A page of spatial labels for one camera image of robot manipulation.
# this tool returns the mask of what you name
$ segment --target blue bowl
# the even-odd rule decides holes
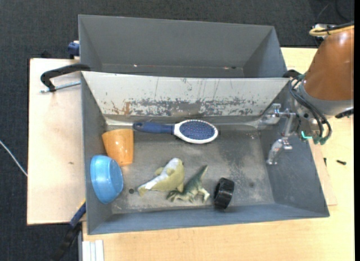
[[[100,202],[115,200],[124,187],[123,174],[118,163],[105,155],[95,155],[90,163],[91,182]]]

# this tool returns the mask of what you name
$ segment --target black tape roll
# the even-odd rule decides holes
[[[220,209],[226,209],[229,206],[235,183],[229,179],[221,178],[216,185],[214,193],[214,205]]]

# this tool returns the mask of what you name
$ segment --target gray bin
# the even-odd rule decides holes
[[[272,103],[286,107],[287,79],[271,26],[80,16],[82,112],[89,234],[215,226],[329,216],[308,143],[266,165],[284,121],[259,126]],[[103,132],[137,121],[212,122],[219,137],[205,145],[172,135],[134,133],[134,162],[123,167],[124,190],[110,204],[97,199],[90,160],[106,154]],[[221,177],[235,182],[226,211],[202,203],[144,197],[130,189],[171,158],[183,160],[185,181],[207,164],[203,185],[212,195]]]

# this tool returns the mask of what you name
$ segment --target gray carpet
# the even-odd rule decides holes
[[[68,58],[78,14],[273,25],[281,46],[314,47],[309,28],[354,20],[354,0],[0,0],[0,140],[25,168],[27,59],[43,51]],[[49,260],[66,232],[64,224],[26,226],[26,186],[0,147],[0,260]],[[73,245],[64,260],[76,259]]]

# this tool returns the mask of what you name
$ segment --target orange cup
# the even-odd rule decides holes
[[[117,129],[105,132],[102,141],[107,155],[114,159],[119,166],[133,162],[134,133],[132,129]]]

